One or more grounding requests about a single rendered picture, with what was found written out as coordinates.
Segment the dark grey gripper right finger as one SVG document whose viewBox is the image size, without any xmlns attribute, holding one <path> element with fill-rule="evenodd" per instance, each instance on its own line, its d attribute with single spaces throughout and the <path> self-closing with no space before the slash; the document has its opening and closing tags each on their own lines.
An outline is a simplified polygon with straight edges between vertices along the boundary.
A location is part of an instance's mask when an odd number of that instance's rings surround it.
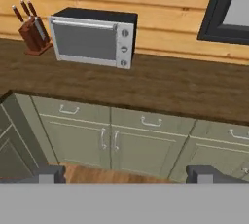
<svg viewBox="0 0 249 224">
<path fill-rule="evenodd" d="M 211 165 L 187 165 L 186 183 L 195 184 L 233 184 L 245 183 L 245 180 L 225 175 Z"/>
</svg>

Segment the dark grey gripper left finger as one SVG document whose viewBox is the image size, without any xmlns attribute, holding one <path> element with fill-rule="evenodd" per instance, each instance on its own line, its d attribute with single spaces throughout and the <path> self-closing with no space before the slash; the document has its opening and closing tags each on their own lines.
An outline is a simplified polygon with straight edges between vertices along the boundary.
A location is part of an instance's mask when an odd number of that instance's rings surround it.
<svg viewBox="0 0 249 224">
<path fill-rule="evenodd" d="M 65 183 L 65 166 L 49 165 L 40 168 L 35 175 L 30 178 L 22 179 L 20 183 L 56 184 Z"/>
</svg>

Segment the grey glass toaster oven door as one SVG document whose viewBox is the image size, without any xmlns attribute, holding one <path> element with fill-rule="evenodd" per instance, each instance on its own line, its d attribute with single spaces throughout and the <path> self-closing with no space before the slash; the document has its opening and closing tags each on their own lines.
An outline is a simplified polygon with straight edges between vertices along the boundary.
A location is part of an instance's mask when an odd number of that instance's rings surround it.
<svg viewBox="0 0 249 224">
<path fill-rule="evenodd" d="M 93 20 L 50 17 L 50 29 L 56 59 L 115 66 L 117 30 L 57 25 L 53 20 L 111 25 Z"/>
</svg>

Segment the silver and black toaster oven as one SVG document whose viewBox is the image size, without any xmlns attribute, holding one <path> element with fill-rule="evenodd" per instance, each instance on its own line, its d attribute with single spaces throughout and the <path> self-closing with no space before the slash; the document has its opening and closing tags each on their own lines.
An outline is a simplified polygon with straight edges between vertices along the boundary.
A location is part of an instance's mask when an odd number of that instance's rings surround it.
<svg viewBox="0 0 249 224">
<path fill-rule="evenodd" d="M 48 17 L 56 59 L 129 69 L 136 13 L 65 8 Z"/>
</svg>

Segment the green cupboard door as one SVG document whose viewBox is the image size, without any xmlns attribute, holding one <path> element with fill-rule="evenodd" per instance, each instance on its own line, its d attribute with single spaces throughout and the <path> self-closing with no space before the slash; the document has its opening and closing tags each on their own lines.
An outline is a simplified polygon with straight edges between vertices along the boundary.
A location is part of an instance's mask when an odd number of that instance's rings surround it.
<svg viewBox="0 0 249 224">
<path fill-rule="evenodd" d="M 119 131 L 119 150 L 114 150 Z M 186 135 L 112 127 L 112 169 L 167 178 L 187 139 Z"/>
<path fill-rule="evenodd" d="M 60 162 L 89 167 L 110 168 L 110 125 L 43 117 L 41 120 Z M 101 129 L 105 128 L 105 150 L 101 147 Z"/>
<path fill-rule="evenodd" d="M 187 140 L 169 178 L 184 182 L 187 178 L 186 165 L 211 165 L 223 174 L 242 178 L 246 175 L 241 169 L 249 168 L 249 153 L 197 146 Z"/>
</svg>

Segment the green drawer front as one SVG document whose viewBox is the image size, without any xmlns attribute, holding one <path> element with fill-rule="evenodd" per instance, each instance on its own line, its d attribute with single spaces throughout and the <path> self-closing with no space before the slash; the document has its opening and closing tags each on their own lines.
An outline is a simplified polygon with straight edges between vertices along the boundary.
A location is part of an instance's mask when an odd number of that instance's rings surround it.
<svg viewBox="0 0 249 224">
<path fill-rule="evenodd" d="M 236 135 L 246 136 L 249 127 L 197 120 L 190 134 L 189 142 L 202 147 L 249 153 L 249 140 L 233 138 L 228 130 L 233 129 Z"/>
<path fill-rule="evenodd" d="M 121 108 L 112 108 L 111 115 L 112 123 L 116 126 L 148 131 L 169 132 L 183 135 L 187 135 L 190 132 L 195 122 L 193 118 L 185 118 L 179 116 L 135 111 Z M 140 120 L 142 116 L 145 116 L 146 121 L 149 123 L 156 123 L 158 119 L 162 119 L 161 126 L 144 126 Z"/>
<path fill-rule="evenodd" d="M 110 124 L 110 109 L 107 106 L 39 96 L 33 96 L 32 100 L 39 115 L 43 117 L 54 117 L 64 120 L 97 123 L 103 125 Z M 73 111 L 76 107 L 79 107 L 80 110 L 75 115 L 62 114 L 59 112 L 60 104 L 64 105 L 65 110 Z"/>
</svg>

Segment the dark green corner cupboard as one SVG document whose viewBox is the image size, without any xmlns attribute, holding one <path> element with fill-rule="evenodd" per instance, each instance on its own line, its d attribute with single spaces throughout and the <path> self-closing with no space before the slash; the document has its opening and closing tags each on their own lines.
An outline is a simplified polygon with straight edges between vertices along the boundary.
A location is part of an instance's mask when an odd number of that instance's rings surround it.
<svg viewBox="0 0 249 224">
<path fill-rule="evenodd" d="M 0 97 L 0 179 L 23 179 L 58 164 L 34 102 L 8 91 Z"/>
</svg>

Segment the brown wooden knife block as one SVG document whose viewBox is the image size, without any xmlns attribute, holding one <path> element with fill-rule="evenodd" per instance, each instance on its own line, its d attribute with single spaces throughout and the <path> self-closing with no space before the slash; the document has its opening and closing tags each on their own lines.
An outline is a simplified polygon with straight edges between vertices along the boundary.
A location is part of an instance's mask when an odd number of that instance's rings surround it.
<svg viewBox="0 0 249 224">
<path fill-rule="evenodd" d="M 27 48 L 24 51 L 26 55 L 39 56 L 53 45 L 51 41 L 47 42 L 42 38 L 35 25 L 34 17 L 26 21 L 18 31 L 26 43 Z"/>
</svg>

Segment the silver bladed knife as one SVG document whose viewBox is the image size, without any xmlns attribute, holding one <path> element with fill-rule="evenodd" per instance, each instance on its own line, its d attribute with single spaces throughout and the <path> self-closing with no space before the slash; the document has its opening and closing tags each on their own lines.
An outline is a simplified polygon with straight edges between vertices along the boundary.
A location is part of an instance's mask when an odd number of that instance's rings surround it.
<svg viewBox="0 0 249 224">
<path fill-rule="evenodd" d="M 44 33 L 43 29 L 42 29 L 41 24 L 40 24 L 39 21 L 38 21 L 38 17 L 35 17 L 35 21 L 34 21 L 34 22 L 35 22 L 36 28 L 37 28 L 37 30 L 39 31 L 39 33 L 40 33 L 42 39 L 43 39 L 44 41 L 46 41 L 46 36 L 45 36 L 45 33 Z"/>
</svg>

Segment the black framed window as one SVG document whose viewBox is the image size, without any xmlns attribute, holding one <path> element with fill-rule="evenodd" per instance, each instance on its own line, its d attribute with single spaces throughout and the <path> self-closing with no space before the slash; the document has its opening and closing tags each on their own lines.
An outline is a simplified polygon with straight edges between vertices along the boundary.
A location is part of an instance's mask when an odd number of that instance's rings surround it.
<svg viewBox="0 0 249 224">
<path fill-rule="evenodd" d="M 249 45 L 249 26 L 224 23 L 231 0 L 209 0 L 197 39 Z"/>
</svg>

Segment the brown handled knife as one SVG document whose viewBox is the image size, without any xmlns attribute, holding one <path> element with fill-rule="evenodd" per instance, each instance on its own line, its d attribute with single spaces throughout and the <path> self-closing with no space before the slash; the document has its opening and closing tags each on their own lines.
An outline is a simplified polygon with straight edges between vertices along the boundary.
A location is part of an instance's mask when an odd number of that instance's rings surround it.
<svg viewBox="0 0 249 224">
<path fill-rule="evenodd" d="M 27 1 L 27 4 L 28 4 L 28 7 L 29 7 L 31 13 L 33 14 L 33 16 L 34 16 L 34 17 L 37 17 L 36 10 L 35 10 L 33 4 L 31 3 L 31 1 L 28 0 L 28 1 Z"/>
<path fill-rule="evenodd" d="M 24 0 L 20 0 L 20 4 L 21 4 L 21 6 L 23 7 L 23 9 L 24 9 L 24 11 L 26 12 L 26 14 L 27 14 L 29 17 L 31 17 L 31 14 L 30 14 L 30 12 L 29 12 L 29 9 L 27 8 L 27 6 L 26 6 Z"/>
<path fill-rule="evenodd" d="M 19 21 L 20 21 L 21 23 L 24 23 L 24 19 L 23 19 L 23 17 L 21 16 L 21 14 L 20 14 L 18 8 L 17 8 L 15 5 L 13 5 L 13 6 L 12 6 L 12 9 L 13 9 L 14 13 L 16 14 L 17 18 L 19 19 Z"/>
</svg>

